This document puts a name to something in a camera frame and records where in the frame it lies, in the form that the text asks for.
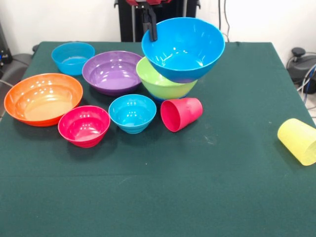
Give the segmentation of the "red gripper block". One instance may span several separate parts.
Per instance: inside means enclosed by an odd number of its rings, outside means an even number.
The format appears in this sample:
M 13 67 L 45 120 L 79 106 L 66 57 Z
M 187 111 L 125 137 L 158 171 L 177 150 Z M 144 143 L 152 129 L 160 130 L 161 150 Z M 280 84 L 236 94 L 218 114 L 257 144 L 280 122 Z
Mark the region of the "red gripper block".
M 131 6 L 138 6 L 144 2 L 148 3 L 141 5 L 143 30 L 144 33 L 149 31 L 150 41 L 156 41 L 158 39 L 157 19 L 155 12 L 150 5 L 169 3 L 171 0 L 126 0 L 126 2 Z

